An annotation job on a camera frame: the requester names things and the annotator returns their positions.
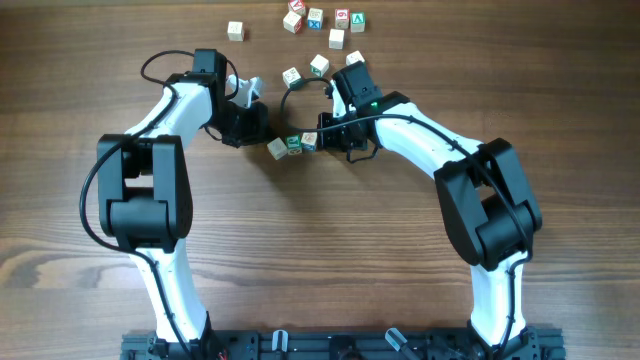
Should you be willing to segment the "blue edged picture block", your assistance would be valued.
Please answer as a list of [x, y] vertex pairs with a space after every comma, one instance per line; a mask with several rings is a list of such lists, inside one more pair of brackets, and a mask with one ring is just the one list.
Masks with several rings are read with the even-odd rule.
[[308, 152], [317, 150], [318, 134], [316, 132], [305, 132], [300, 137], [302, 148]]

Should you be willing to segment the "yellow edged wooden block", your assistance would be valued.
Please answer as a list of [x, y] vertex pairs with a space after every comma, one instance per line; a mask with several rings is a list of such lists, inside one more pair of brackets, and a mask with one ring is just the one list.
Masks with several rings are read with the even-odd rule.
[[280, 160], [288, 154], [287, 145], [279, 137], [269, 142], [267, 148], [275, 160]]

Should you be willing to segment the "green letter J block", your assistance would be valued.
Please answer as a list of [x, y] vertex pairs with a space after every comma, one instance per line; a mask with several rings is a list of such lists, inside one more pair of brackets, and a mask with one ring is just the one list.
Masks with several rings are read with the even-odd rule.
[[289, 155], [299, 155], [303, 152], [301, 138], [299, 135], [287, 136], [285, 139], [285, 144], [287, 146], [287, 153]]

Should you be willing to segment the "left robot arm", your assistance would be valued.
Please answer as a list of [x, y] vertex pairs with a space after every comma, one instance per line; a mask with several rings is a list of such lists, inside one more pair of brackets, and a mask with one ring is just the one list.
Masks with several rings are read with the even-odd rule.
[[105, 134], [83, 184], [79, 213], [99, 245], [128, 255], [150, 296], [156, 328], [126, 334], [123, 359], [225, 359], [188, 262], [193, 198], [184, 156], [199, 130], [234, 148], [268, 141], [268, 109], [255, 81], [226, 91], [232, 63], [215, 49], [190, 52], [191, 70], [161, 86], [151, 112], [124, 134]]

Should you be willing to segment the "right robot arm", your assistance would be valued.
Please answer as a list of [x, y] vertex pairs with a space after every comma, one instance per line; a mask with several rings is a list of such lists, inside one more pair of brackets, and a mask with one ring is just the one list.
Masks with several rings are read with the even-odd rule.
[[401, 155], [433, 179], [446, 234], [471, 268], [470, 325], [493, 358], [515, 350], [525, 329], [522, 273], [542, 215], [514, 147], [466, 138], [424, 115], [399, 92], [383, 94], [362, 62], [336, 73], [333, 110], [318, 127], [334, 146], [365, 141]]

